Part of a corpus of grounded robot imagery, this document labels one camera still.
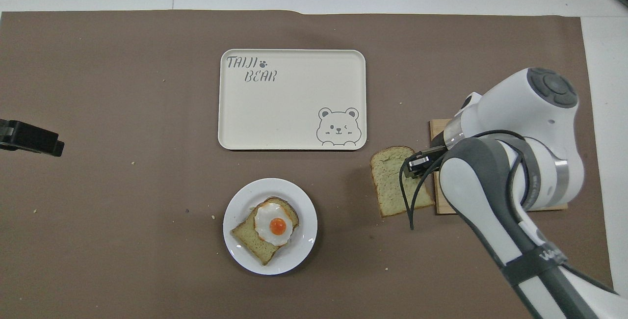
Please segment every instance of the bear drawing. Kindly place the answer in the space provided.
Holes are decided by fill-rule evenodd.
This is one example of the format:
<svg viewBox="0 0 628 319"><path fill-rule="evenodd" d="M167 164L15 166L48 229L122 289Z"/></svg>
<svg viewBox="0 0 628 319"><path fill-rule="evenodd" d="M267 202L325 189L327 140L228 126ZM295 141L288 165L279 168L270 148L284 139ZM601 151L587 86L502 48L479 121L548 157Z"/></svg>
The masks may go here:
<svg viewBox="0 0 628 319"><path fill-rule="evenodd" d="M318 111L320 125L316 137L325 145L355 146L362 137L362 131L357 126L357 109L348 108L346 111L332 111L323 108Z"/></svg>

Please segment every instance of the bread slice with egg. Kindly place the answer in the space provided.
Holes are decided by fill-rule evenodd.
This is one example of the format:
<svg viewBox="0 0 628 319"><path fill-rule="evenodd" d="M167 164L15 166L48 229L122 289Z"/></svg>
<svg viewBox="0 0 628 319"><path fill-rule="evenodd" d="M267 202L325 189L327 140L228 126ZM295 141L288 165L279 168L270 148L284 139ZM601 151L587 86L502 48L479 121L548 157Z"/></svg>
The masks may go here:
<svg viewBox="0 0 628 319"><path fill-rule="evenodd" d="M242 245L251 250L254 256L262 262L262 265L267 265L268 262L273 259L277 250L283 247L283 245L272 245L268 241L262 240L255 230L255 216L258 214L258 209L267 203L281 205L281 207L288 212L288 216L292 221L292 231L294 232L294 229L299 225L299 217L287 201L276 196L267 198L264 202L257 205L244 222L231 230L231 234L238 238Z"/></svg>
<svg viewBox="0 0 628 319"><path fill-rule="evenodd" d="M408 146L392 146L380 150L370 158L370 171L377 192L379 212L382 217L393 216L406 212L401 189L399 188L399 169L406 158L415 153ZM408 205L412 202L412 195L417 189L418 179L402 176L403 187L408 198ZM417 195L415 209L433 205L434 201L422 187Z"/></svg>

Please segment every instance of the brown tablecloth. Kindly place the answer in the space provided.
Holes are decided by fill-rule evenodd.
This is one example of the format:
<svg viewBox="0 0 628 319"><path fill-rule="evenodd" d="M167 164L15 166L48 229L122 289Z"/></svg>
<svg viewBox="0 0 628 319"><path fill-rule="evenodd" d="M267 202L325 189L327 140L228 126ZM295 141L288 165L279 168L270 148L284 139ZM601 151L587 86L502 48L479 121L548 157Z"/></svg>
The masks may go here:
<svg viewBox="0 0 628 319"><path fill-rule="evenodd" d="M361 51L367 144L220 147L218 65L231 48ZM390 145L426 147L428 120L531 66L578 89L586 169L567 211L532 218L610 284L578 18L4 12L0 118L59 133L65 151L0 151L0 317L526 318L459 217L423 209L415 231L403 215L382 221L368 160ZM240 267L222 236L231 197L266 177L302 187L319 220L305 262L270 277Z"/></svg>

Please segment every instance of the fried egg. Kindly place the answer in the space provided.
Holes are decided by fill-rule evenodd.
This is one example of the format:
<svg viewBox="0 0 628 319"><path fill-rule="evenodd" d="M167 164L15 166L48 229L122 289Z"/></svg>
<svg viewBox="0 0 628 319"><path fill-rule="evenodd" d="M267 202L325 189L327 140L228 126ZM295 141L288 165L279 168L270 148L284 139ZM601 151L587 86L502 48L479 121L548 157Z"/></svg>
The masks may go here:
<svg viewBox="0 0 628 319"><path fill-rule="evenodd" d="M261 240L275 246L284 245L292 235L292 220L288 212L276 203L258 207L254 225Z"/></svg>

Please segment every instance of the egg yolk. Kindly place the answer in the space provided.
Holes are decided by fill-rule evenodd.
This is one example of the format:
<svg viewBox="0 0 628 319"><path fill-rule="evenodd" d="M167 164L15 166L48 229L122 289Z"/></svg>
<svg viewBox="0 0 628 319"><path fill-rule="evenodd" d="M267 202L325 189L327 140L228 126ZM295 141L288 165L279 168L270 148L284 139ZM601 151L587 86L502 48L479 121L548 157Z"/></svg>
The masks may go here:
<svg viewBox="0 0 628 319"><path fill-rule="evenodd" d="M274 218L271 220L270 229L273 234L279 236L286 231L286 222L282 218Z"/></svg>

